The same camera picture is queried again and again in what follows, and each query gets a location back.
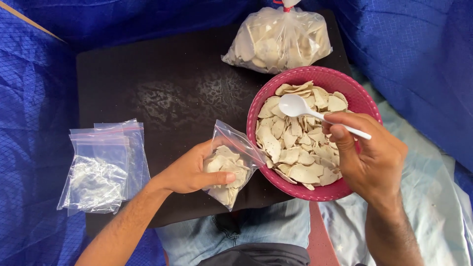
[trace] clear plastic bag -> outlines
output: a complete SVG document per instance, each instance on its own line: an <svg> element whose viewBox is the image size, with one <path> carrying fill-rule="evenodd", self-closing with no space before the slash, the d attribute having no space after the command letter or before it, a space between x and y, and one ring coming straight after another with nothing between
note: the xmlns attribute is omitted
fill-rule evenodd
<svg viewBox="0 0 473 266"><path fill-rule="evenodd" d="M245 134L220 120L215 123L211 152L204 160L204 172L233 172L236 180L227 185L208 186L203 190L231 211L238 192L247 184L254 171L265 164L264 155Z"/></svg>
<svg viewBox="0 0 473 266"><path fill-rule="evenodd" d="M57 209L116 213L128 176L129 141L117 133L70 135L75 156Z"/></svg>
<svg viewBox="0 0 473 266"><path fill-rule="evenodd" d="M300 0L284 0L284 8L262 8L241 25L222 61L261 73L309 66L332 52L322 15L291 8Z"/></svg>
<svg viewBox="0 0 473 266"><path fill-rule="evenodd" d="M123 196L124 201L131 200L150 179L148 161L144 152L143 123L132 119L123 123L96 123L94 127L96 130L122 129L124 136L128 137L131 160L128 161L128 178Z"/></svg>

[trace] hand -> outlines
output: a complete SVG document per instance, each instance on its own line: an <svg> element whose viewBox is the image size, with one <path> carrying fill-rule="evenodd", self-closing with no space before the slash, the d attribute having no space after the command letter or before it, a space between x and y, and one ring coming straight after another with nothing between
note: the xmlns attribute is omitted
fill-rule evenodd
<svg viewBox="0 0 473 266"><path fill-rule="evenodd" d="M211 144L212 140L197 144L152 180L177 193L190 193L204 186L233 182L236 177L230 172L202 172L204 159L212 153Z"/></svg>
<svg viewBox="0 0 473 266"><path fill-rule="evenodd" d="M389 210L393 204L398 206L407 145L367 114L333 113L325 119L372 136L371 140L358 138L361 153L357 154L353 135L345 127L322 123L324 134L331 133L330 141L337 144L340 171L348 186L375 207Z"/></svg>

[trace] pink basket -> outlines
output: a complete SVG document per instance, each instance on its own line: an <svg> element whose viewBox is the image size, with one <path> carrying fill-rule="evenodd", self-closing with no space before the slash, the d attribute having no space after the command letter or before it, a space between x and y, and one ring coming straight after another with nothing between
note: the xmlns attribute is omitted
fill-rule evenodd
<svg viewBox="0 0 473 266"><path fill-rule="evenodd" d="M381 124L381 116L378 107L371 96L349 76L333 69L306 66L298 67L276 75L256 94L253 103L250 106L248 120L246 123L246 135L250 141L256 145L255 129L256 120L264 101L273 96L276 89L281 84L301 85L309 80L314 81L314 85L324 88L327 92L341 92L348 101L350 111L355 113L365 113L374 117ZM340 179L328 186L316 186L315 190L310 191L302 184L291 184L283 180L274 170L263 166L260 168L263 175L277 188L285 193L310 201L331 201L346 197L353 193L345 180Z"/></svg>

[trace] black table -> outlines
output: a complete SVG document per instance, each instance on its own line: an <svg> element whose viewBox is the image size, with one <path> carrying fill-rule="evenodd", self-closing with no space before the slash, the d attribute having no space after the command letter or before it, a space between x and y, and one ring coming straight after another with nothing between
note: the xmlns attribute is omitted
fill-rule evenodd
<svg viewBox="0 0 473 266"><path fill-rule="evenodd" d="M327 21L333 52L314 65L351 75L333 13L319 13ZM273 76L220 60L238 28L229 25L79 54L81 128L132 118L144 122L151 176L195 144L210 139L216 119L246 133L251 102ZM265 207L291 198L257 171L239 192L233 210ZM203 191L172 193L149 227L224 212L228 212L226 207ZM113 217L111 213L87 213L87 234L97 235Z"/></svg>

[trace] white plastic spoon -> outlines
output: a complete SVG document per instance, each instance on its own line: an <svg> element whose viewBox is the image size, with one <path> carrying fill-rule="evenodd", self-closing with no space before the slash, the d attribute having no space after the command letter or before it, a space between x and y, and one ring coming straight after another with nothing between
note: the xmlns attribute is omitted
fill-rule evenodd
<svg viewBox="0 0 473 266"><path fill-rule="evenodd" d="M294 94L283 95L281 97L281 101L279 101L279 109L281 110L283 114L288 115L290 117L296 117L299 115L311 115L320 119L320 121L325 121L329 124L333 124L325 120L323 114L316 111L312 111L312 109L310 109L309 106L307 105L307 102L304 100L304 98L302 98L299 95L294 95ZM349 132L357 136L360 136L367 140L371 139L371 135L368 133L365 133L358 129L354 129L351 126L347 126L347 125L343 125L343 126Z"/></svg>

